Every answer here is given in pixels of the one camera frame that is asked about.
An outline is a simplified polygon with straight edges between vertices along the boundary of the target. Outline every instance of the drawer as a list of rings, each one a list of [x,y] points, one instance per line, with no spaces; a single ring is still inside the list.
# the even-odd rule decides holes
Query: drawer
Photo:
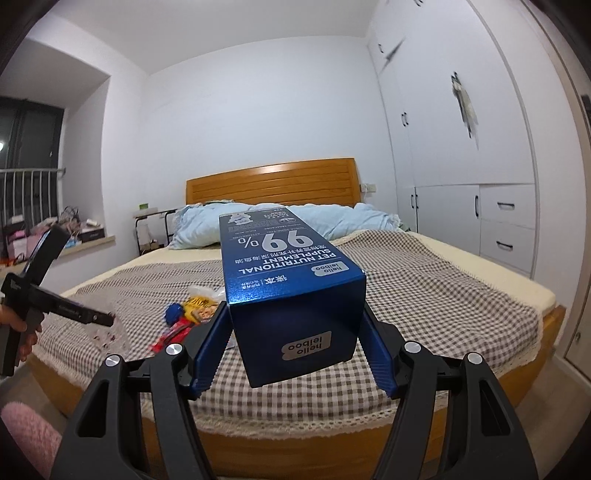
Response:
[[[530,272],[534,260],[535,230],[510,223],[480,224],[480,254]]]
[[[513,265],[509,265],[509,264],[506,264],[506,263],[503,263],[503,262],[499,262],[497,259],[495,259],[495,258],[489,258],[486,255],[481,255],[481,257],[482,258],[486,258],[487,260],[490,260],[491,262],[496,263],[497,265],[500,265],[501,267],[504,267],[507,270],[511,270],[512,272],[518,273],[522,277],[531,278],[531,272],[524,272],[523,270],[520,270],[519,268],[516,268]]]
[[[534,185],[481,186],[480,217],[535,228]]]

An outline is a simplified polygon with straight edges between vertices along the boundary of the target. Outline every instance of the human hand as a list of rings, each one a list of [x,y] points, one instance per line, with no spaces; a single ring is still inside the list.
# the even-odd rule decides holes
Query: human hand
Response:
[[[10,325],[13,330],[16,330],[19,333],[27,331],[27,323],[19,318],[14,310],[10,307],[6,307],[6,305],[0,305],[0,325]],[[41,324],[37,325],[36,330],[38,332],[41,331]],[[33,351],[33,345],[37,343],[37,340],[37,334],[35,332],[27,335],[25,343],[23,343],[18,350],[18,358],[21,362],[24,362],[31,354]]]

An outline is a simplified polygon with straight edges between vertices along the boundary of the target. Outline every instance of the wooden bed frame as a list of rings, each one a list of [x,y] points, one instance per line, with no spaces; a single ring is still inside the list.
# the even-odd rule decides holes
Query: wooden bed frame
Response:
[[[286,205],[337,203],[353,206],[360,201],[359,179],[352,158],[310,160],[246,168],[187,182],[187,204],[229,199],[245,203]],[[544,318],[541,349],[535,360],[501,377],[511,403],[517,406],[531,388],[550,356],[564,319],[564,307]],[[74,411],[82,389],[68,383],[34,355],[28,361],[50,401],[66,416]],[[446,410],[433,417],[426,461],[438,458],[443,444]],[[144,437],[152,474],[161,473],[160,449],[154,423],[144,419]],[[200,433],[218,475],[264,479],[364,479],[369,478],[384,448],[390,426],[356,433],[308,439],[259,440]]]

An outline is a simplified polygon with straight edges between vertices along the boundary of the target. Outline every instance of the blue box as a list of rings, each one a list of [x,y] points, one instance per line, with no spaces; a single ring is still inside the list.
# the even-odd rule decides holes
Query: blue box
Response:
[[[219,222],[226,296],[251,387],[350,360],[365,273],[286,208]]]

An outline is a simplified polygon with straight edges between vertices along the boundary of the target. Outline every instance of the balcony railing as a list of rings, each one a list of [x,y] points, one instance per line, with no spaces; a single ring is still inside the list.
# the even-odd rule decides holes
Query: balcony railing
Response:
[[[65,168],[0,169],[0,212],[2,224],[15,215],[23,215],[32,227],[42,220],[58,216],[59,182]]]

